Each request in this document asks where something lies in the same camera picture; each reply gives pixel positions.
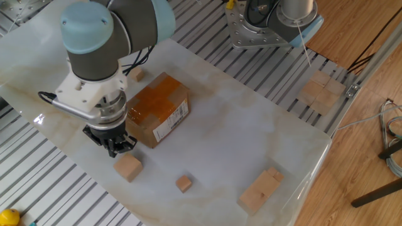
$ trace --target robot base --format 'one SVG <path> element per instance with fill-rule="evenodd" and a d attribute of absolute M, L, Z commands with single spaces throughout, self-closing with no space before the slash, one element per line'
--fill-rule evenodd
<path fill-rule="evenodd" d="M 247 23 L 244 19 L 245 10 L 246 3 L 242 1 L 236 1 L 233 9 L 225 7 L 233 48 L 248 50 L 290 45 L 269 28 L 257 28 Z"/>

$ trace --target wire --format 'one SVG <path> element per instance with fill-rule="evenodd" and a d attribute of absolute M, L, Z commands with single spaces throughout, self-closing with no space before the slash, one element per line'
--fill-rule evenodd
<path fill-rule="evenodd" d="M 129 68 L 123 70 L 123 73 L 125 74 L 125 76 L 127 76 L 130 73 L 130 71 L 132 69 L 134 69 L 135 67 L 137 67 L 138 65 L 142 65 L 142 64 L 146 63 L 148 61 L 149 54 L 151 54 L 154 47 L 155 46 L 152 46 L 151 48 L 148 47 L 148 52 L 145 54 L 144 57 L 142 57 L 142 59 L 140 59 L 139 62 L 137 62 L 137 60 L 139 58 L 139 55 L 141 54 L 141 51 L 138 53 L 137 58 L 132 65 L 125 65 L 125 66 L 130 66 Z"/>
<path fill-rule="evenodd" d="M 400 108 L 402 108 L 402 105 L 398 105 L 398 106 L 396 106 L 396 107 L 392 107 L 392 108 L 390 108 L 390 109 L 381 111 L 380 113 L 376 114 L 375 116 L 371 116 L 371 117 L 368 117 L 367 119 L 359 120 L 359 121 L 356 121 L 356 122 L 352 122 L 352 123 L 350 123 L 350 124 L 348 124 L 348 125 L 346 125 L 346 126 L 342 126 L 342 127 L 338 128 L 338 130 L 345 129 L 346 127 L 353 126 L 353 125 L 358 124 L 358 123 L 361 123 L 361 122 L 366 122 L 366 121 L 371 120 L 371 119 L 375 119 L 376 117 L 382 116 L 383 114 L 385 114 L 385 113 L 387 113 L 387 112 L 389 112 L 389 111 L 391 111 L 391 110 L 400 109 Z"/>
<path fill-rule="evenodd" d="M 268 18 L 268 16 L 271 14 L 272 8 L 270 8 L 266 14 L 261 14 L 261 12 L 259 12 L 259 14 L 264 17 L 255 23 L 255 22 L 252 22 L 250 19 L 249 13 L 250 13 L 250 8 L 251 8 L 251 3 L 252 3 L 252 1 L 249 2 L 249 4 L 247 5 L 247 9 L 246 9 L 247 10 L 247 22 L 253 26 L 257 26 L 258 24 L 262 23 L 264 20 L 266 20 Z"/>
<path fill-rule="evenodd" d="M 365 59 L 361 60 L 361 61 L 357 64 L 357 66 L 355 66 L 354 68 L 348 70 L 348 72 L 353 72 L 354 70 L 359 69 L 361 66 L 365 65 L 366 63 L 368 63 L 368 62 L 371 60 L 371 58 L 372 58 L 372 57 L 365 58 Z"/>
<path fill-rule="evenodd" d="M 139 59 L 139 56 L 142 54 L 142 52 L 143 52 L 143 50 L 140 50 L 140 51 L 138 52 L 137 58 L 136 58 L 136 60 L 134 61 L 133 64 L 130 64 L 130 65 L 123 65 L 123 66 L 124 66 L 124 67 L 128 67 L 128 66 L 133 66 L 134 64 L 136 64 L 137 61 L 138 61 L 138 59 Z"/>
<path fill-rule="evenodd" d="M 306 57 L 307 57 L 308 64 L 309 64 L 310 67 L 312 67 L 312 64 L 310 63 L 310 58 L 308 57 L 308 53 L 307 53 L 307 49 L 306 49 L 306 44 L 304 43 L 302 31 L 300 31 L 299 23 L 298 23 L 297 21 L 296 21 L 296 25 L 297 25 L 297 28 L 299 29 L 301 42 L 303 43 L 303 48 L 304 48 L 304 52 L 306 53 Z"/>
<path fill-rule="evenodd" d="M 389 120 L 388 123 L 387 123 L 387 130 L 388 130 L 388 132 L 390 133 L 390 135 L 392 135 L 392 136 L 394 136 L 394 137 L 396 137 L 396 138 L 398 138 L 398 139 L 402 139 L 402 135 L 396 134 L 396 133 L 391 129 L 391 125 L 392 125 L 393 123 L 399 122 L 399 121 L 402 121 L 402 117 L 401 117 L 401 116 L 394 117 L 394 118 L 392 118 L 391 120 Z"/>
<path fill-rule="evenodd" d="M 387 100 L 384 104 L 383 104 L 383 106 L 381 106 L 381 113 L 385 113 L 386 111 L 388 111 L 388 110 L 385 110 L 385 107 L 388 105 L 388 104 L 393 104 L 393 105 L 395 105 L 394 103 L 392 103 L 390 100 Z M 381 129 L 382 129 L 382 131 L 383 131 L 383 143 L 384 143 L 384 149 L 387 149 L 387 148 L 389 148 L 390 146 L 392 146 L 396 141 L 399 141 L 399 139 L 393 139 L 391 142 L 389 142 L 388 143 L 388 140 L 387 140 L 387 130 L 386 130 L 386 128 L 385 128 L 385 122 L 384 122 L 384 116 L 383 116 L 383 114 L 382 115 L 380 115 L 380 122 L 381 122 Z M 388 167 L 389 167 L 389 169 L 396 175 L 396 176 L 398 176 L 398 177 L 402 177 L 402 167 L 400 167 L 396 162 L 395 162 L 395 160 L 394 160 L 394 158 L 392 157 L 392 155 L 390 155 L 389 156 L 389 158 L 387 158 L 386 159 L 386 162 L 387 162 L 387 165 L 388 165 Z"/>
<path fill-rule="evenodd" d="M 52 102 L 51 102 L 50 100 L 54 100 L 54 99 L 57 97 L 56 94 L 48 93 L 48 92 L 43 92 L 43 91 L 38 92 L 38 95 L 39 95 L 39 97 L 40 97 L 42 100 L 44 100 L 44 101 L 45 101 L 46 103 L 48 103 L 48 104 L 52 104 Z"/>
<path fill-rule="evenodd" d="M 363 56 L 363 54 L 368 51 L 368 49 L 370 48 L 370 46 L 372 46 L 372 44 L 378 39 L 378 37 L 381 35 L 382 32 L 384 32 L 384 30 L 387 28 L 387 26 L 392 22 L 392 20 L 395 19 L 395 17 L 402 11 L 402 7 L 400 7 L 400 9 L 393 15 L 393 17 L 391 17 L 391 19 L 388 20 L 388 22 L 383 26 L 383 28 L 379 31 L 379 33 L 376 35 L 376 37 L 374 37 L 374 39 L 370 42 L 369 45 L 367 45 L 366 49 L 363 50 L 363 52 L 356 58 L 356 60 L 352 63 L 352 65 L 347 69 L 348 71 L 351 72 L 351 68 L 354 67 L 355 65 L 357 65 L 359 62 L 357 62 L 360 57 Z"/>

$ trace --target stacked wooden blocks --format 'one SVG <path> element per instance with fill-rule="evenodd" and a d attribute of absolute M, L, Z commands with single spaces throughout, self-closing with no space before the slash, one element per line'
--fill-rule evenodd
<path fill-rule="evenodd" d="M 275 168 L 263 171 L 240 196 L 237 204 L 249 215 L 254 215 L 280 186 L 283 175 Z"/>
<path fill-rule="evenodd" d="M 326 73 L 316 71 L 300 91 L 297 99 L 325 116 L 338 101 L 345 88 Z"/>

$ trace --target cardboard box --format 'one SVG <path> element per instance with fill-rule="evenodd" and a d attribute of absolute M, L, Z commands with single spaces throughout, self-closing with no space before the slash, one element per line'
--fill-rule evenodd
<path fill-rule="evenodd" d="M 148 147 L 156 147 L 190 113 L 189 93 L 163 72 L 127 102 L 127 132 Z"/>

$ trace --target white cable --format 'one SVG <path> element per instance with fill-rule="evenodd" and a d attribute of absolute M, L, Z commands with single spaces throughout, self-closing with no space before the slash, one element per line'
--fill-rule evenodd
<path fill-rule="evenodd" d="M 357 122 L 352 122 L 352 123 L 350 123 L 350 124 L 348 124 L 348 125 L 346 125 L 346 126 L 342 126 L 342 127 L 338 128 L 338 130 L 345 129 L 346 127 L 353 126 L 354 124 L 358 124 L 358 123 L 361 123 L 361 122 L 366 122 L 366 121 L 371 120 L 371 119 L 375 119 L 375 118 L 378 117 L 378 116 L 381 116 L 381 115 L 383 115 L 383 114 L 385 114 L 385 113 L 387 113 L 387 112 L 389 112 L 389 111 L 391 111 L 391 110 L 395 110 L 395 109 L 398 109 L 398 108 L 402 108 L 402 105 L 399 105 L 399 106 L 396 106 L 396 107 L 392 107 L 392 108 L 390 108 L 390 109 L 387 109 L 387 110 L 385 110 L 385 111 L 382 111 L 382 112 L 376 114 L 375 116 L 371 116 L 371 117 L 369 117 L 369 118 L 367 118 L 367 119 L 359 120 L 359 121 L 357 121 Z"/>
<path fill-rule="evenodd" d="M 385 110 L 385 107 L 388 104 L 391 104 L 392 102 L 387 100 L 383 106 L 381 106 L 381 113 L 385 113 L 388 110 Z M 399 139 L 393 139 L 391 142 L 389 142 L 388 144 L 388 140 L 387 140 L 387 129 L 386 129 L 386 123 L 384 121 L 384 115 L 381 114 L 380 115 L 380 122 L 381 122 L 381 129 L 383 130 L 383 143 L 384 143 L 384 150 L 389 148 L 390 146 L 392 146 L 395 141 L 399 141 Z M 394 160 L 394 158 L 392 157 L 392 155 L 389 156 L 389 158 L 386 159 L 387 165 L 389 167 L 389 169 L 398 177 L 402 178 L 402 167 L 400 167 Z"/>
<path fill-rule="evenodd" d="M 13 26 L 14 26 L 15 22 L 17 22 L 17 20 L 18 20 L 19 16 L 21 16 L 21 15 L 22 15 L 22 13 L 24 12 L 24 10 L 25 10 L 26 6 L 28 5 L 28 3 L 30 3 L 30 1 L 31 1 L 31 0 L 28 0 L 28 1 L 25 3 L 25 6 L 24 6 L 23 10 L 21 10 L 21 12 L 19 12 L 19 14 L 18 14 L 17 18 L 14 20 L 14 22 L 13 22 L 13 24 L 11 25 L 10 29 L 8 29 L 7 34 L 8 34 L 10 31 L 11 31 L 11 28 L 13 28 Z"/>
<path fill-rule="evenodd" d="M 298 23 L 297 21 L 296 21 L 296 25 L 297 25 L 297 28 L 299 29 L 301 42 L 303 43 L 303 48 L 304 48 L 304 52 L 306 53 L 306 57 L 307 57 L 307 60 L 308 60 L 308 64 L 309 64 L 310 67 L 312 67 L 312 64 L 310 63 L 310 58 L 308 57 L 308 53 L 307 53 L 307 49 L 306 49 L 306 44 L 304 44 L 304 39 L 303 39 L 302 31 L 300 30 L 299 23 Z"/>

